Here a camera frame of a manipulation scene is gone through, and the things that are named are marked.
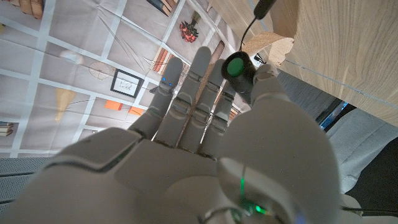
bookshelf wallpaper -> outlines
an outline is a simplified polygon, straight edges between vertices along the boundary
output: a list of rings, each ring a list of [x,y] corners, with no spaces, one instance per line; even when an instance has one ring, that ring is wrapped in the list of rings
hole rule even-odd
[[[128,128],[170,58],[186,73],[199,47],[226,58],[240,43],[206,0],[46,0],[42,9],[0,1],[0,121],[9,126],[0,157],[50,157],[102,129]],[[182,31],[184,22],[195,30]],[[114,88],[138,89],[135,98],[111,91],[116,70],[131,81]]]

picture frame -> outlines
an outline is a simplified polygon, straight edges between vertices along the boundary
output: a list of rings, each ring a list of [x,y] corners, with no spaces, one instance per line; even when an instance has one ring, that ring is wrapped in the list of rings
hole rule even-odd
[[[111,91],[136,98],[144,80],[128,72],[116,69]]]

green light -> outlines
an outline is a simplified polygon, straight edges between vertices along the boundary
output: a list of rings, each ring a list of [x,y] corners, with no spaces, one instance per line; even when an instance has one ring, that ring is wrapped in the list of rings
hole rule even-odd
[[[241,178],[241,196],[244,197],[244,178]]]
[[[244,70],[244,62],[241,58],[234,58],[229,62],[227,68],[227,72],[232,77],[237,77],[242,74]]]
[[[263,208],[261,208],[260,206],[256,205],[256,211],[261,213],[261,214],[265,214],[267,213],[267,211]]]

black cable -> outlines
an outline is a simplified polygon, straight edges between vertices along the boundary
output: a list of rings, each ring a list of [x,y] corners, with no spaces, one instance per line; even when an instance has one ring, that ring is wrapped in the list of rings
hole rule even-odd
[[[379,210],[379,209],[367,209],[367,208],[348,208],[341,206],[341,209],[344,211],[351,211],[351,212],[372,212],[372,213],[388,213],[388,214],[395,214],[398,215],[398,211],[394,210]]]
[[[256,21],[256,18],[254,18],[253,21],[251,21],[251,23],[249,24],[248,28],[246,28],[246,30],[244,31],[244,34],[243,34],[243,37],[242,37],[242,41],[241,41],[241,47],[239,48],[239,51],[242,51],[242,45],[243,45],[244,36],[249,31],[250,27],[254,24],[254,21]]]

white robotic hand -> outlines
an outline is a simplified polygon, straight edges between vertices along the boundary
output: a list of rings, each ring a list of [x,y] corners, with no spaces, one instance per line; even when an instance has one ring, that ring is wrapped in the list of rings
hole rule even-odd
[[[270,66],[255,71],[246,56],[215,63],[190,118],[210,51],[198,50],[168,110],[182,69],[170,60],[146,113],[57,154],[3,223],[334,223],[338,172],[327,138]],[[222,77],[229,82],[200,143]],[[252,110],[227,128],[234,89]]]

